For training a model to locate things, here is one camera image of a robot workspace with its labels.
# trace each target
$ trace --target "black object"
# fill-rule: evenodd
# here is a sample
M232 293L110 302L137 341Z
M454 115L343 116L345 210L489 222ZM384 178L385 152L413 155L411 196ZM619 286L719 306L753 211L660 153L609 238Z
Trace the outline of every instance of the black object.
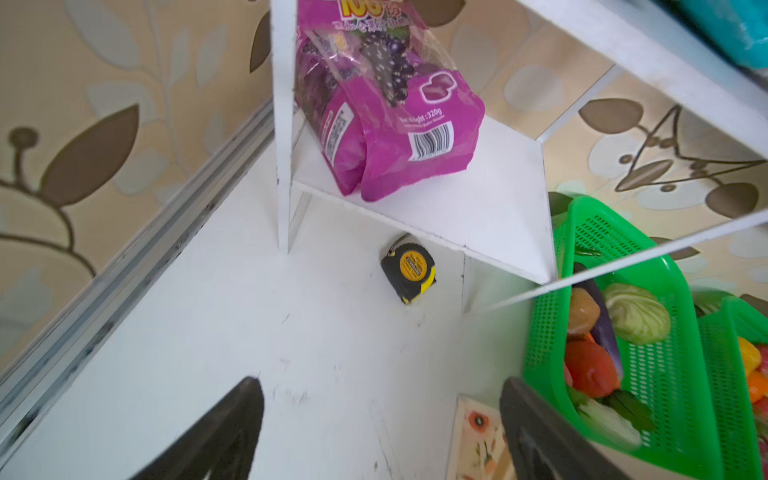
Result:
M499 411L519 480L630 480L521 379L504 383Z
M382 258L384 274L405 305L436 283L435 261L418 243L402 243L409 236L406 233L395 240Z
M246 377L131 480L246 480L263 416L261 383Z

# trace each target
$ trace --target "white shelf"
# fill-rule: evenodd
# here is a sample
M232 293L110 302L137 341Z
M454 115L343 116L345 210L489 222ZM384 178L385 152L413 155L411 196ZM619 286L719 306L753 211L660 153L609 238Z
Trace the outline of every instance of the white shelf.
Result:
M293 186L537 283L557 279L541 144L486 117L466 171L374 203L343 197L311 128L293 150Z
M768 92L650 0L520 3L768 157Z

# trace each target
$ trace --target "nutrition label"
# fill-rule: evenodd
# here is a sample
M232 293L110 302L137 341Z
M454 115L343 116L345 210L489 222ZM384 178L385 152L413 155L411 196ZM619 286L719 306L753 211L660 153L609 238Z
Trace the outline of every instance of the nutrition label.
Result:
M354 117L355 114L352 113L352 108L345 102L339 108L339 112L333 120L331 131L328 134L328 141L326 142L326 158L331 163L331 166L333 166L333 162L336 159L336 152L339 150L341 138Z

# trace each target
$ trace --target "beige wall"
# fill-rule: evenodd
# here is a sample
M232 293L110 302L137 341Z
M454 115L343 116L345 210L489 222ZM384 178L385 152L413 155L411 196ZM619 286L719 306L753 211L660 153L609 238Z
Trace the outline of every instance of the beige wall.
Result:
M267 9L0 6L0 368L269 98Z

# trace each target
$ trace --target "floral wallpaper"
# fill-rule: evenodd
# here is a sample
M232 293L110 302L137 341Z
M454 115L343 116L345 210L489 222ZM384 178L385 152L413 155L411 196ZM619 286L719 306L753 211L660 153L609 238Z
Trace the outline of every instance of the floral wallpaper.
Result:
M536 138L612 63L516 2L410 0L486 113ZM628 74L544 145L553 213L588 194L658 243L768 207L768 163ZM768 316L768 226L673 258L693 289L741 296Z
M268 100L268 7L0 6L0 369Z
M768 162L628 74L544 144L553 214L603 201L657 243L768 207ZM768 226L672 255L693 290L768 314Z

